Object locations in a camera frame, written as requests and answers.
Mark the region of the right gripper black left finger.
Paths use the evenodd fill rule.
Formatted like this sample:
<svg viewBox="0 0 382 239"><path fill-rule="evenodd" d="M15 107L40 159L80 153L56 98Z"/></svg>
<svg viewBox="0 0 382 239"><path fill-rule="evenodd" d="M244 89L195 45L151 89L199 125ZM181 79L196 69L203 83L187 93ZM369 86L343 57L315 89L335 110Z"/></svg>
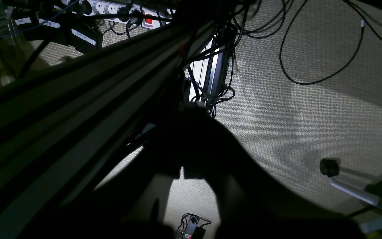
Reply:
<svg viewBox="0 0 382 239"><path fill-rule="evenodd" d="M90 237L174 239L164 224L168 196L179 164L176 150L145 146L114 178L92 193Z"/></svg>

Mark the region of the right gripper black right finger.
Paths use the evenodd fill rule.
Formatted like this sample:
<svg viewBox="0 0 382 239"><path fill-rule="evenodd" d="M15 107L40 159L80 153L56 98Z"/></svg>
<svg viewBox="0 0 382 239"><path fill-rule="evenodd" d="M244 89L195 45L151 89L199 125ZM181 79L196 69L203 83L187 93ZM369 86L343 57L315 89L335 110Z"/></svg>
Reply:
<svg viewBox="0 0 382 239"><path fill-rule="evenodd" d="M185 110L186 179L204 179L220 217L216 239L359 239L355 222L278 182L204 110Z"/></svg>

